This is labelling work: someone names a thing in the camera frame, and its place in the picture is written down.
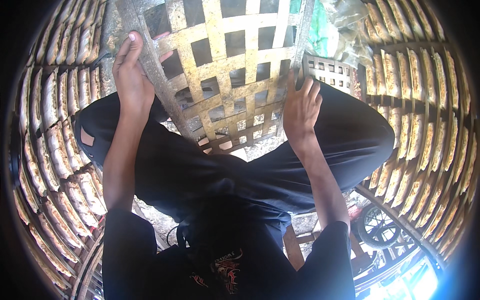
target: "hand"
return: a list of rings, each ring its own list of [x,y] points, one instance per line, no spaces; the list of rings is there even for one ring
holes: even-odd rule
[[[307,76],[302,88],[296,91],[293,69],[290,69],[287,100],[283,110],[283,128],[292,147],[301,145],[307,137],[315,136],[313,127],[322,104],[322,95],[319,92],[320,83],[313,82],[311,76]]]
[[[154,39],[168,34],[169,32],[162,33]],[[138,61],[143,45],[142,36],[136,31],[131,31],[120,46],[112,73],[120,99],[120,114],[126,114],[129,119],[145,125],[155,97],[155,89]],[[162,55],[160,62],[172,54],[173,51],[170,51]]]

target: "person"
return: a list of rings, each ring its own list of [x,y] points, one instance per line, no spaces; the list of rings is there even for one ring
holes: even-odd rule
[[[103,166],[106,299],[354,299],[342,192],[390,156],[388,122],[311,77],[296,91],[290,70],[288,141],[251,162],[207,155],[159,123],[168,116],[138,62],[142,47],[130,32],[112,69],[117,93],[75,123],[78,144]],[[134,194],[179,223],[178,246],[157,253]],[[313,209],[323,230],[296,271],[282,237],[289,212]]]

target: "wheel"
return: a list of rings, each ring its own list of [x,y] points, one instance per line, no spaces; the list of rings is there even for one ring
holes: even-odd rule
[[[362,241],[374,249],[386,249],[396,243],[401,229],[380,208],[370,204],[357,221]]]

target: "black pants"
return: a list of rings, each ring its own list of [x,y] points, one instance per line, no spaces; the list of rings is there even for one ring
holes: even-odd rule
[[[326,161],[344,192],[371,174],[392,153],[394,132],[367,104],[322,84],[323,103],[315,133]],[[278,211],[314,208],[307,173],[288,142],[251,162],[231,155],[207,155],[197,145],[158,123],[163,108],[155,99],[135,163],[135,194],[159,211],[182,221],[198,201],[235,196]],[[103,165],[120,114],[117,93],[86,107],[75,135],[91,160]],[[80,128],[93,146],[80,139]]]

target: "forearm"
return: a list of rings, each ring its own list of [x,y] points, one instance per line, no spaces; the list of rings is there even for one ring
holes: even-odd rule
[[[350,231],[345,199],[325,160],[315,132],[306,134],[297,144],[292,148],[307,171],[320,226],[325,228],[328,224],[343,221]]]
[[[144,122],[120,110],[120,118],[103,165],[103,197],[107,209],[132,210],[135,193],[135,157]]]

